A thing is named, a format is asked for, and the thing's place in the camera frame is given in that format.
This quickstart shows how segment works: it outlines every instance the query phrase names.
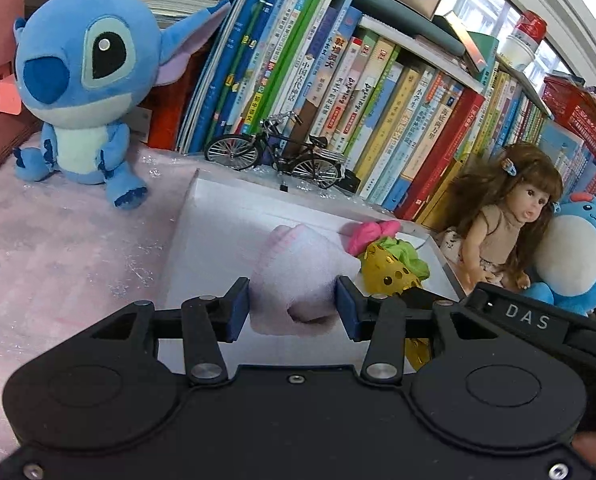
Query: model bicycle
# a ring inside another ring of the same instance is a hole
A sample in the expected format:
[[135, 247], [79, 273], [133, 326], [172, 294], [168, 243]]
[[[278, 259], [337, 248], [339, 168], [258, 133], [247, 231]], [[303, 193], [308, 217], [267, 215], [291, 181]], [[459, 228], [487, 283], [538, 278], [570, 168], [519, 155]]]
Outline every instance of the model bicycle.
[[[341, 180], [345, 176], [345, 158], [326, 149], [329, 142], [326, 137], [309, 136], [309, 142], [298, 142], [283, 136], [278, 127], [288, 118], [302, 124], [293, 112], [270, 116], [260, 121], [260, 130], [253, 136], [216, 137], [204, 149], [204, 158], [242, 171], [260, 164], [263, 153], [269, 152], [273, 167], [278, 172], [312, 180], [321, 189], [328, 189]], [[272, 144], [270, 139], [278, 139], [279, 142]], [[282, 156], [286, 142], [299, 145], [296, 155]]]

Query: bicycle seat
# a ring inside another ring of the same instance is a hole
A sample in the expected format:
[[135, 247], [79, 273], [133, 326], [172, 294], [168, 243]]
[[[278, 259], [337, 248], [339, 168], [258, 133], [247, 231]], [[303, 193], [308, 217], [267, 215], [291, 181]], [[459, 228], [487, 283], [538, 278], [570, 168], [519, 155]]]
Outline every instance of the bicycle seat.
[[326, 137], [314, 137], [310, 135], [309, 140], [314, 146], [322, 148], [323, 150], [327, 147], [329, 143], [329, 140]]

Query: doll hair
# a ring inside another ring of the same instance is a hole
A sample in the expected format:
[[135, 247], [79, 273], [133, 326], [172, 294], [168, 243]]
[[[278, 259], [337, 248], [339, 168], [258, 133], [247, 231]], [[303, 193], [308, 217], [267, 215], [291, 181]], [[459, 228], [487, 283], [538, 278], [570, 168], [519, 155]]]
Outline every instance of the doll hair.
[[[511, 160], [516, 169], [510, 174], [504, 169], [505, 159]], [[526, 182], [549, 194], [535, 222], [526, 223], [518, 235], [516, 247], [507, 260], [507, 272], [516, 276], [533, 261], [536, 247], [553, 217], [554, 208], [562, 195], [562, 179], [551, 159], [537, 146], [518, 142], [488, 164], [456, 178], [449, 187], [450, 203], [445, 228], [454, 227], [461, 237], [466, 237], [480, 210], [502, 202], [509, 192]]]

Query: white plush belly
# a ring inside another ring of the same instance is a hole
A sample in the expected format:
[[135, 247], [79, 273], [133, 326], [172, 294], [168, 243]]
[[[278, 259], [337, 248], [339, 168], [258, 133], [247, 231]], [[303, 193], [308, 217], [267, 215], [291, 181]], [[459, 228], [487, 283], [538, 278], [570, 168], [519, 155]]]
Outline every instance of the white plush belly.
[[536, 270], [556, 294], [585, 294], [596, 282], [596, 229], [578, 216], [554, 218], [538, 245]]
[[58, 165], [62, 170], [87, 174], [97, 170], [95, 157], [107, 143], [106, 126], [65, 130], [55, 128], [58, 138]]

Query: bicycle wheel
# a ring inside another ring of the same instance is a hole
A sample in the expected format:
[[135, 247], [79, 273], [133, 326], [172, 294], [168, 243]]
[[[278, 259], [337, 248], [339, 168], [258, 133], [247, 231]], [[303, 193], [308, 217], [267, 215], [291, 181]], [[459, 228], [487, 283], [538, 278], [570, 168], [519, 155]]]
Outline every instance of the bicycle wheel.
[[252, 137], [242, 135], [216, 137], [204, 148], [204, 158], [236, 171], [251, 168], [262, 155], [257, 142], [252, 144], [251, 140]]
[[304, 180], [312, 180], [320, 189], [329, 189], [342, 177], [338, 163], [318, 155], [298, 158], [290, 173]]

